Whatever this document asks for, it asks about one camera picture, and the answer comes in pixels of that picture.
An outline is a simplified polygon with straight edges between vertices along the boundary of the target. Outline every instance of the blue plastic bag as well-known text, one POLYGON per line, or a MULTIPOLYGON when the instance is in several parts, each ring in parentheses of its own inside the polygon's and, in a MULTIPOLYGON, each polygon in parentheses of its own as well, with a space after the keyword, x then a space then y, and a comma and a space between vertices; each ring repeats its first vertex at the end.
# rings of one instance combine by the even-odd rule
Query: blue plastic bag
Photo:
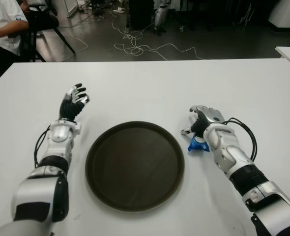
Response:
POLYGON ((196 135, 193 136, 191 143, 188 147, 189 151, 192 150, 203 150, 203 151, 208 151, 209 152, 209 147, 207 142, 203 138, 200 138, 196 135))

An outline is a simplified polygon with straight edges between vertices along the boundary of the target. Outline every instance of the white cable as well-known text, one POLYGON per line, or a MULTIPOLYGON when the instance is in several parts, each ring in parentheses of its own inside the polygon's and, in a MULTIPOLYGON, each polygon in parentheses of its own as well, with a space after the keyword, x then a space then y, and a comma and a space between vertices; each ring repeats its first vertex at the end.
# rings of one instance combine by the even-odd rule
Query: white cable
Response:
POLYGON ((136 42, 137 42, 138 39, 143 38, 143 36, 144 36, 144 35, 143 35, 143 32, 145 31, 145 29, 147 29, 148 27, 152 26, 154 23, 152 23, 152 24, 150 24, 149 26, 145 27, 141 32, 140 32, 140 31, 133 31, 133 32, 130 32, 130 33, 123 33, 123 32, 121 32, 120 29, 114 27, 114 20, 115 20, 115 19, 112 20, 112 28, 114 28, 115 30, 118 30, 119 33, 123 34, 123 35, 124 35, 123 39, 129 39, 130 42, 131 42, 131 45, 132 45, 132 47, 125 48, 124 43, 116 43, 116 44, 114 44, 114 48, 116 48, 117 50, 123 50, 126 54, 129 54, 129 55, 133 55, 133 56, 138 57, 138 56, 141 56, 145 51, 149 51, 149 52, 157 53, 157 54, 158 54, 159 56, 161 56, 164 60, 167 60, 163 55, 161 55, 159 52, 157 52, 157 50, 159 50, 159 49, 161 49, 162 47, 165 47, 165 46, 167 46, 167 45, 171 45, 171 46, 173 46, 175 49, 177 49, 179 52, 182 52, 182 53, 183 53, 183 52, 190 51, 191 49, 194 49, 194 53, 195 53, 195 56, 196 56, 197 59, 200 59, 200 60, 207 60, 207 59, 201 58, 201 57, 199 57, 199 56, 197 55, 197 53, 196 53, 196 47, 195 47, 195 46, 192 47, 192 48, 186 49, 186 50, 180 50, 179 48, 177 48, 177 47, 176 47, 174 44, 172 44, 172 43, 166 43, 166 44, 164 44, 164 45, 162 45, 162 46, 160 46, 160 47, 158 47, 158 48, 151 48, 151 47, 149 47, 148 45, 145 45, 145 44, 140 45, 140 46, 137 46, 136 42), (133 33, 138 33, 139 36, 133 36, 133 35, 132 35, 133 33))
POLYGON ((90 19, 90 17, 92 17, 94 15, 89 15, 87 16, 85 19, 80 20, 79 22, 77 22, 76 24, 72 25, 72 26, 65 26, 65 27, 58 27, 58 29, 69 29, 72 27, 78 27, 78 28, 87 28, 91 23, 93 22, 99 22, 99 21, 103 21, 105 18, 103 16, 98 16, 98 20, 95 20, 94 18, 90 19))
POLYGON ((89 47, 89 46, 88 46, 84 41, 82 41, 82 40, 80 40, 79 38, 77 38, 77 37, 75 37, 74 35, 72 35, 70 28, 68 28, 68 32, 69 32, 69 34, 72 36, 72 38, 75 38, 75 39, 77 39, 78 41, 82 42, 82 43, 85 45, 85 48, 84 48, 84 49, 81 49, 81 50, 79 50, 78 52, 76 52, 75 54, 69 56, 67 59, 63 60, 62 62, 65 62, 66 60, 69 60, 71 57, 77 55, 78 53, 80 53, 80 52, 86 50, 86 49, 89 47))

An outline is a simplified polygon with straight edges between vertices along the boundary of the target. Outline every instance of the robotic arm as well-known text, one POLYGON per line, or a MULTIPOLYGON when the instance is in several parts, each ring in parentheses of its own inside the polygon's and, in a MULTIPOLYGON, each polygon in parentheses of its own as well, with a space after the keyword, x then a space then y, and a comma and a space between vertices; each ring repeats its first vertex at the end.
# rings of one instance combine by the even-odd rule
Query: robotic arm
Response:
POLYGON ((205 106, 193 106, 190 112, 198 120, 181 131, 204 137, 214 153, 214 160, 241 194, 258 236, 290 236, 290 199, 255 166, 238 143, 234 130, 222 124, 221 113, 205 106))
POLYGON ((13 222, 0 228, 0 236, 49 236, 53 224, 68 214, 67 172, 74 138, 81 132, 75 117, 89 102, 77 84, 65 95, 59 119, 51 123, 48 148, 38 166, 19 185, 12 199, 13 222))

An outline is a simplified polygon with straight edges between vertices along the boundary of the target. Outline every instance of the brown tray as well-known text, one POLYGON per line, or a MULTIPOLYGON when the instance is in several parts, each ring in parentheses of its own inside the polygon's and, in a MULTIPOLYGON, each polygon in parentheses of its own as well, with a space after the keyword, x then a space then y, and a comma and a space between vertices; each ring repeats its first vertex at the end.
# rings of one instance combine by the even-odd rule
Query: brown tray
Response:
POLYGON ((103 203, 138 212, 166 201, 184 173, 182 150, 162 127, 141 121, 117 125, 92 145, 86 178, 103 203))

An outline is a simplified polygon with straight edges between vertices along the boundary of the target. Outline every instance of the tangled cable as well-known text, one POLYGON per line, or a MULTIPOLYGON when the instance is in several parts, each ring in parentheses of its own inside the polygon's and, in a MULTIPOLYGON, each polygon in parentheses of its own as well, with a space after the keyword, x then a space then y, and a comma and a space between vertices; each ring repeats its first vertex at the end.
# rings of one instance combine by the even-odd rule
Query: tangled cable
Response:
POLYGON ((140 46, 137 45, 137 40, 143 38, 143 32, 149 28, 150 26, 152 26, 154 23, 151 23, 149 26, 145 27, 142 31, 133 31, 133 32, 130 32, 130 33, 123 33, 120 29, 114 27, 114 20, 112 20, 112 28, 114 28, 115 30, 118 30, 119 33, 123 34, 123 39, 129 39, 130 42, 131 42, 131 45, 132 47, 128 47, 128 48, 125 48, 125 45, 124 43, 116 43, 114 44, 114 47, 118 50, 123 50, 126 54, 129 54, 129 55, 133 55, 133 56, 141 56, 145 51, 148 51, 148 52, 153 52, 153 53, 157 53, 159 56, 161 56, 164 60, 167 60, 163 55, 161 55, 157 50, 161 49, 162 47, 165 47, 167 45, 170 45, 170 46, 173 46, 175 49, 177 49, 179 52, 187 52, 187 51, 190 51, 191 49, 194 49, 194 53, 195 53, 195 57, 199 60, 206 60, 204 58, 201 58, 197 55, 196 53, 196 47, 191 47, 189 49, 186 49, 186 50, 180 50, 179 48, 177 48, 174 44, 172 43, 166 43, 158 48, 151 48, 149 47, 148 45, 146 44, 142 44, 140 46), (137 36, 133 36, 132 34, 134 33, 138 33, 139 35, 137 36))

